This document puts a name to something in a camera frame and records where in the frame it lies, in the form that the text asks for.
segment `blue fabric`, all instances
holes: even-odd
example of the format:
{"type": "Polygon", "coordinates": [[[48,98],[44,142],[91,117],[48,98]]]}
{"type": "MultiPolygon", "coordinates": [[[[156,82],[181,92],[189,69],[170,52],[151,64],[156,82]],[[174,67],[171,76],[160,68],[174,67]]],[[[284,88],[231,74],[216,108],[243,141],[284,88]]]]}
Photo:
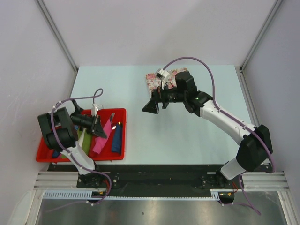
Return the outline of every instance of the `blue fabric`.
{"type": "Polygon", "coordinates": [[[122,124],[116,125],[116,132],[113,136],[112,141],[112,152],[117,152],[121,154],[122,151],[122,124]]]}
{"type": "Polygon", "coordinates": [[[57,158],[58,156],[60,156],[60,152],[54,150],[54,152],[52,154],[52,158],[57,158]]]}

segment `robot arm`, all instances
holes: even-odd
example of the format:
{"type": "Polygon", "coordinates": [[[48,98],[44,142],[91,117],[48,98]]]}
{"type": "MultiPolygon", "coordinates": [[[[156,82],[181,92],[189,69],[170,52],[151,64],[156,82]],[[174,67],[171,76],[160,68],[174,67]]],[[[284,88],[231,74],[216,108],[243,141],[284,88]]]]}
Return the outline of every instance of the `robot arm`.
{"type": "Polygon", "coordinates": [[[62,103],[53,114],[57,136],[68,152],[60,147],[52,131],[51,112],[39,115],[37,119],[47,147],[65,155],[76,166],[82,183],[88,187],[98,187],[103,177],[91,172],[99,171],[99,169],[79,145],[74,125],[84,127],[88,133],[96,136],[106,138],[106,134],[101,126],[99,116],[81,115],[81,110],[76,101],[72,100],[62,103]]]}
{"type": "MultiPolygon", "coordinates": [[[[157,71],[157,77],[162,79],[162,85],[166,84],[165,79],[168,73],[164,70],[157,71]]],[[[163,104],[165,109],[169,102],[183,102],[185,108],[190,112],[202,117],[225,131],[240,146],[237,156],[226,163],[220,169],[220,173],[231,180],[245,171],[252,172],[267,159],[268,155],[253,133],[258,135],[272,153],[272,145],[269,130],[260,125],[255,127],[237,119],[244,125],[242,127],[237,121],[232,120],[226,114],[233,116],[220,105],[215,106],[212,96],[205,92],[198,91],[194,79],[189,72],[181,72],[175,76],[176,86],[168,89],[166,85],[153,90],[149,103],[142,109],[143,112],[159,113],[158,103],[163,104]]]]}

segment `green fabric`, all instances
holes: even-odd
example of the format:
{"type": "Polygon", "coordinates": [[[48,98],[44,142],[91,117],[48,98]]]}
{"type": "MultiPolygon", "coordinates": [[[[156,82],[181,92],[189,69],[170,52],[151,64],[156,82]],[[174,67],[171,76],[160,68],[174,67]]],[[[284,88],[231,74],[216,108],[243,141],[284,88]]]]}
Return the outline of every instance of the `green fabric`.
{"type": "MultiPolygon", "coordinates": [[[[79,129],[77,130],[78,137],[80,137],[82,133],[83,133],[83,130],[82,131],[79,131],[79,129]]],[[[92,143],[92,135],[86,133],[86,131],[85,131],[84,139],[83,139],[83,143],[82,143],[82,150],[87,155],[89,155],[91,143],[92,143]]]]}

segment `floral cloth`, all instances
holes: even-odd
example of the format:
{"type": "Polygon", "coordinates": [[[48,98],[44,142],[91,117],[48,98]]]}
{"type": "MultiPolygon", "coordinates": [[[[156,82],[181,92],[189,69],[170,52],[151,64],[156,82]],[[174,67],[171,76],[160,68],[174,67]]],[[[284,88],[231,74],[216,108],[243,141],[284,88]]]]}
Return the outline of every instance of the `floral cloth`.
{"type": "MultiPolygon", "coordinates": [[[[178,74],[179,72],[185,72],[187,70],[188,70],[187,68],[181,68],[181,69],[174,69],[174,70],[168,71],[171,74],[168,81],[171,84],[173,84],[174,87],[176,87],[175,75],[178,74]]],[[[149,89],[149,93],[151,94],[154,89],[159,87],[161,80],[159,78],[155,77],[155,74],[147,74],[146,82],[147,82],[147,86],[149,89]]]]}

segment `metal floor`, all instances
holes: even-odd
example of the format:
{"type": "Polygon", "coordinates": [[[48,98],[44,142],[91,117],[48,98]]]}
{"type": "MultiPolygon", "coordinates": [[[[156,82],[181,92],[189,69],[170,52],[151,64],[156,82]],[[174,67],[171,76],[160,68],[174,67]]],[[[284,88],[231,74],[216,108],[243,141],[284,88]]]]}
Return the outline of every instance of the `metal floor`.
{"type": "MultiPolygon", "coordinates": [[[[286,225],[277,192],[250,192],[262,213],[239,205],[222,207],[216,201],[106,200],[98,206],[73,204],[76,200],[44,199],[36,225],[286,225]]],[[[246,203],[242,193],[235,202],[246,203]]]]}

